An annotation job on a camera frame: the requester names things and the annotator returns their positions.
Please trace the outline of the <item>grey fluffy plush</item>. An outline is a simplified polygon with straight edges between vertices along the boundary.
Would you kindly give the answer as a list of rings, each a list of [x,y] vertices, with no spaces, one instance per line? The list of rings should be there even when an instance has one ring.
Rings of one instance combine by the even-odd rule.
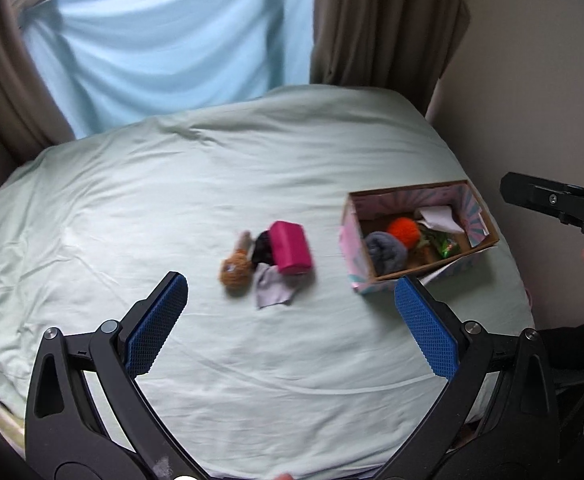
[[[408,249],[393,235],[375,231],[365,237],[375,275],[383,276],[403,271],[406,268]]]

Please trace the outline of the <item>brown plush toy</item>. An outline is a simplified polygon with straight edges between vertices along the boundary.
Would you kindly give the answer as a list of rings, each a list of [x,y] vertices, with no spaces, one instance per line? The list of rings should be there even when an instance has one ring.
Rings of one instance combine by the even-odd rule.
[[[249,284],[252,283],[252,246],[251,233],[243,231],[234,245],[232,254],[222,260],[219,270],[219,282],[225,289],[237,292],[249,287]]]

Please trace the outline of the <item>white dotted cloth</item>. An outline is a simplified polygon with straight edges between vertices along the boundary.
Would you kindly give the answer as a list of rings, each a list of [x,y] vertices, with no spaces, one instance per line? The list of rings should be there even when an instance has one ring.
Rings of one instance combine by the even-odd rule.
[[[452,208],[447,205],[420,207],[414,211],[414,219],[420,226],[430,231],[449,234],[464,233],[452,215]]]

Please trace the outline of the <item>magenta leather pouch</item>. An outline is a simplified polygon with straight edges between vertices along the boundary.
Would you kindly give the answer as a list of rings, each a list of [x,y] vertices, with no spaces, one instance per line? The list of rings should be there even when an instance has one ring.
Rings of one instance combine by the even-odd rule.
[[[313,268],[313,258],[303,227],[278,220],[268,230],[272,257],[283,275],[305,274]]]

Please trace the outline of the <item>green shiny wrapper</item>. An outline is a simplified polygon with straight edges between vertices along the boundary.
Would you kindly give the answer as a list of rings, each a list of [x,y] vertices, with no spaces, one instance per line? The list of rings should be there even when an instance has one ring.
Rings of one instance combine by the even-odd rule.
[[[420,242],[418,251],[437,259],[448,259],[461,254],[461,247],[452,234],[419,226]]]

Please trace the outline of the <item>pink cardboard box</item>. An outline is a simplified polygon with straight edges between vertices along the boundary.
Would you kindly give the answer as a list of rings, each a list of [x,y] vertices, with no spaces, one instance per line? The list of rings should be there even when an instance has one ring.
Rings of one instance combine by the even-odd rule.
[[[408,275],[429,281],[460,271],[498,240],[467,180],[350,193],[339,229],[350,286],[360,295]]]

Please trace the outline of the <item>orange yarn ball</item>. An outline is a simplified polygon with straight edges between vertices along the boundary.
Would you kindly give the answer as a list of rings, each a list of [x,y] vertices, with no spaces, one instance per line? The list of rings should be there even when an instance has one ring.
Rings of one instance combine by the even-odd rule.
[[[419,225],[408,217],[397,217],[388,223],[386,232],[396,238],[408,250],[416,248],[421,240]]]

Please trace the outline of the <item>grey small cloth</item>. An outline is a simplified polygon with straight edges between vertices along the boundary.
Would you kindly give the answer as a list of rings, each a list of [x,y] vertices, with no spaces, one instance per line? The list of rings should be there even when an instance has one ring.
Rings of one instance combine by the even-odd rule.
[[[303,278],[302,275],[281,274],[277,266],[260,263],[254,274],[257,308],[289,304],[301,287]]]

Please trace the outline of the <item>pale green bed sheet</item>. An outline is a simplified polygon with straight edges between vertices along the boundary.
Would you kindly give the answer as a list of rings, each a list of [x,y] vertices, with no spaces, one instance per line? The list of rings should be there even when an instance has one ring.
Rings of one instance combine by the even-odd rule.
[[[386,90],[289,87],[46,148],[0,185],[0,445],[17,478],[368,477],[462,348],[424,294],[533,325],[446,142]]]

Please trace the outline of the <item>black fabric item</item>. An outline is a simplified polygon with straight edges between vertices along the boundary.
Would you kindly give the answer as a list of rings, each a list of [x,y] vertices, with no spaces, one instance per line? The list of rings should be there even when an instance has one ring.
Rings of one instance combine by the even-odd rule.
[[[261,232],[253,245],[251,253],[252,268],[256,270],[260,264],[266,266],[275,265],[275,257],[273,256],[269,231]]]

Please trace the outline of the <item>brown curtain left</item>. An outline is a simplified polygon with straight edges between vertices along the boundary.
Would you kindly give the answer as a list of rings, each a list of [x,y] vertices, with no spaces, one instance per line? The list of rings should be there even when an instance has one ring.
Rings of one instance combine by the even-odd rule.
[[[0,142],[26,162],[75,139],[29,55],[10,0],[0,0]]]

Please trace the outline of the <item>brown curtain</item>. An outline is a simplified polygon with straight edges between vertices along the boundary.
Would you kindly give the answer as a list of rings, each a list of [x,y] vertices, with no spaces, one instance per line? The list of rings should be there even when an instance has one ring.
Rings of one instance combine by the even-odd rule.
[[[26,162],[75,139],[29,55],[10,0],[0,0],[0,142]]]
[[[425,113],[469,24],[464,0],[315,0],[310,80],[396,91]]]

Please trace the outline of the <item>brown curtain right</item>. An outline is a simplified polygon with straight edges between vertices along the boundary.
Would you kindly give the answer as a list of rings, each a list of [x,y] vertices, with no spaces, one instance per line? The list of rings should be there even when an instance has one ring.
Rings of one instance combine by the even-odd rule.
[[[310,80],[396,91],[425,113],[469,24],[464,0],[315,0]]]

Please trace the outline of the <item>light blue hanging sheet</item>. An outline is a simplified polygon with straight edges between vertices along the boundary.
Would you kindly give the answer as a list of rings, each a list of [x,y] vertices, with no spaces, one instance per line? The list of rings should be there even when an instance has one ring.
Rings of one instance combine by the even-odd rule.
[[[22,38],[84,138],[307,84],[313,0],[45,0]]]

